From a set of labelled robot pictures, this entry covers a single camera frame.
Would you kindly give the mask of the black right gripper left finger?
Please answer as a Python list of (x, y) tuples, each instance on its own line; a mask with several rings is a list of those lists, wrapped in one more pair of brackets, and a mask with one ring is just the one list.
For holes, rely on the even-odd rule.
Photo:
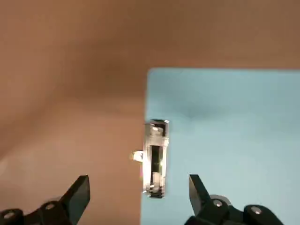
[(81, 175), (57, 201), (49, 201), (29, 214), (21, 209), (0, 212), (1, 225), (76, 225), (90, 202), (90, 179)]

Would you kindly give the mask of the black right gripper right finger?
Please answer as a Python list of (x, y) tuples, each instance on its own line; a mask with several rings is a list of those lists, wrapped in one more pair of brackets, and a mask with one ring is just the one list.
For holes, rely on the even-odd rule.
[(241, 211), (227, 198), (210, 195), (197, 174), (189, 176), (189, 199), (194, 215), (185, 225), (283, 225), (267, 207), (251, 204)]

